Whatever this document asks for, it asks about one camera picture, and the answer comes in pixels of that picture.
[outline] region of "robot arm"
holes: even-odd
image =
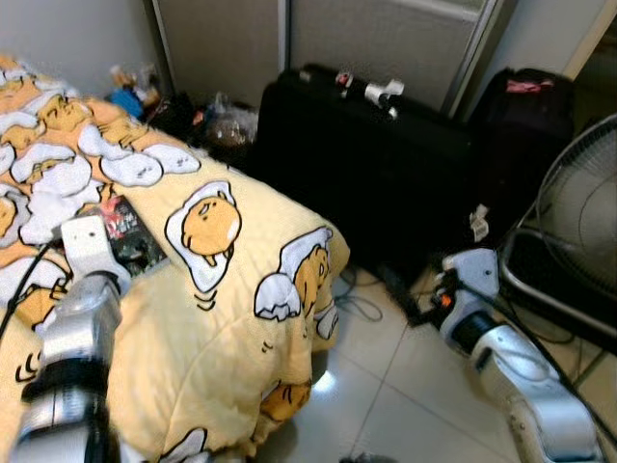
[[[496,253],[467,251],[443,261],[434,324],[445,342],[469,357],[487,395],[507,414],[519,455],[530,463],[604,462],[592,417],[559,381],[542,353],[463,282],[489,298],[498,294]]]
[[[30,408],[11,461],[119,461],[107,377],[130,275],[115,261],[99,217],[66,222],[62,235],[74,283],[41,330],[40,373],[22,393]]]

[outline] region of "black suitcase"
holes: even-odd
[[[267,87],[247,173],[331,220],[356,263],[408,284],[464,242],[471,136],[405,97],[378,107],[360,79],[342,91],[337,76],[310,65]]]
[[[469,120],[478,149],[477,203],[495,246],[533,204],[550,165],[571,142],[574,85],[537,69],[496,74]]]

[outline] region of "black cable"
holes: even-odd
[[[348,267],[346,270],[352,272],[352,275],[354,276],[354,280],[353,282],[350,282],[349,280],[347,280],[345,278],[345,276],[341,273],[340,274],[340,279],[345,282],[347,285],[352,285],[352,286],[357,286],[357,287],[362,287],[362,286],[375,286],[378,285],[379,283],[381,283],[382,281],[379,278],[374,279],[372,282],[367,282],[367,283],[358,283],[358,270],[355,267]]]
[[[576,381],[578,376],[580,375],[580,367],[581,366],[582,366],[582,338],[578,338],[577,362],[575,363],[575,367],[573,368],[572,374],[570,375],[571,381],[573,381],[573,386],[575,386],[574,385],[574,381]]]
[[[589,365],[582,371],[582,373],[575,380],[574,385],[576,388],[579,388],[582,385],[582,383],[584,383],[587,380],[587,378],[591,375],[591,373],[593,373],[595,369],[598,367],[600,362],[604,360],[604,357],[606,357],[606,355],[608,355],[608,352],[606,352],[605,350],[601,350],[600,353],[596,355],[596,357],[594,357],[591,362],[589,362]]]
[[[510,309],[510,312],[512,313],[512,315],[514,317],[516,317],[520,323],[523,323],[523,321],[521,320],[521,318],[519,317],[519,314],[517,313],[516,309],[514,308],[514,304],[512,304],[512,301],[508,298],[502,297],[503,300],[508,304],[508,308]],[[533,330],[531,330],[531,328],[529,328],[529,331],[531,333],[533,333],[533,336],[535,336],[537,339],[539,340],[543,340],[544,342],[548,342],[550,344],[557,344],[557,345],[568,345],[571,344],[577,337],[574,335],[574,333],[571,333],[569,337],[564,338],[563,340],[556,340],[553,338],[548,338],[544,335],[539,334],[538,332],[535,332]]]
[[[589,414],[593,418],[594,422],[596,422],[596,425],[598,426],[598,428],[604,433],[604,435],[606,436],[610,444],[615,449],[617,449],[617,436],[615,436],[615,434],[610,430],[606,422],[598,415],[598,413],[596,413],[594,408],[580,395],[580,392],[578,391],[578,389],[572,384],[572,381],[570,381],[568,374],[555,361],[552,355],[550,355],[550,352],[544,347],[544,345],[538,341],[538,339],[531,332],[531,330],[529,330],[524,324],[520,323],[516,317],[510,314],[510,311],[508,311],[504,306],[499,304],[498,301],[496,301],[492,297],[489,297],[481,293],[477,289],[474,289],[473,287],[466,285],[464,282],[459,282],[459,287],[461,289],[464,289],[467,292],[470,292],[474,296],[478,297],[480,300],[484,301],[487,304],[490,304],[495,309],[500,311],[508,319],[508,321],[510,321],[525,336],[529,338],[529,340],[533,343],[533,345],[535,345],[535,347],[540,351],[540,353],[547,359],[547,361],[551,364],[551,366],[555,369],[555,371],[557,371],[557,374],[559,375],[559,381],[563,385],[563,387],[566,388],[566,390],[570,394],[576,397],[580,401],[580,403],[582,403],[587,408],[587,410],[589,411]]]
[[[17,301],[19,301],[19,296],[21,296],[21,291],[23,291],[23,287],[26,286],[30,275],[34,272],[35,267],[39,264],[40,260],[43,258],[45,253],[51,247],[51,243],[45,244],[42,248],[40,248],[39,253],[35,256],[35,258],[30,262],[30,266],[26,270],[26,272],[21,277],[19,281],[19,285],[17,285],[17,289],[9,302],[7,303],[7,311],[4,313],[4,317],[2,318],[2,324],[0,324],[0,345],[2,345],[2,339],[4,338],[4,334],[7,331],[7,326],[9,326],[9,321],[11,317],[15,313],[17,309]]]
[[[351,311],[347,307],[347,305],[351,305],[355,307],[356,310],[359,313],[361,313],[364,318],[366,318],[366,320],[373,322],[373,323],[382,321],[384,319],[384,313],[376,304],[374,304],[373,302],[363,297],[350,295],[351,292],[354,290],[354,288],[358,286],[372,286],[378,282],[373,282],[370,285],[358,285],[358,271],[356,269],[351,269],[351,272],[353,275],[352,281],[348,281],[342,278],[341,276],[341,280],[345,282],[349,287],[342,294],[335,296],[334,299],[335,299],[336,306],[339,307],[343,311],[346,311],[348,313],[353,313],[353,311]],[[359,301],[365,304],[367,307],[370,307],[371,309],[373,309],[376,315],[373,316],[370,313],[368,313],[368,311],[359,304]]]
[[[420,297],[422,297],[424,295],[427,295],[427,294],[433,294],[433,291],[427,291],[426,290],[426,286],[431,281],[432,274],[433,274],[433,272],[431,272],[431,270],[429,268],[426,271],[426,276],[424,277],[424,281],[422,282],[422,287],[420,288],[420,291],[416,292],[416,293],[412,293],[412,296],[416,297],[416,304],[420,301]]]

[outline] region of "white floor tile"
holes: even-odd
[[[368,275],[366,272],[361,272],[362,280],[368,280],[366,275]],[[345,283],[336,282],[335,294],[344,292],[347,287]],[[358,286],[351,294],[373,302],[381,309],[384,318],[381,321],[372,322],[362,316],[351,304],[346,305],[350,312],[340,308],[338,311],[338,341],[335,350],[367,371],[383,378],[396,350],[396,345],[405,330],[407,319],[402,310],[389,298],[386,289],[381,284]],[[359,304],[370,316],[377,315],[374,309],[366,306],[362,301],[359,301]]]
[[[609,355],[580,386],[580,393],[617,433],[617,358]],[[617,462],[617,450],[605,445],[608,461]]]
[[[331,351],[310,401],[257,453],[257,462],[337,462],[348,455],[380,381]]]
[[[517,308],[517,314],[527,328],[544,338],[566,340],[571,336],[569,331],[526,309]],[[567,344],[546,341],[542,343],[571,378],[576,378],[601,351],[591,342],[584,340],[581,343],[579,338]]]
[[[483,394],[466,359],[450,350],[432,326],[407,329],[386,383],[488,448],[518,461],[503,413]]]
[[[354,455],[363,451],[400,463],[509,461],[386,384],[368,415]]]

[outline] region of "book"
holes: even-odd
[[[131,278],[162,264],[167,255],[125,196],[97,204],[80,216],[98,215],[103,219],[114,257]]]

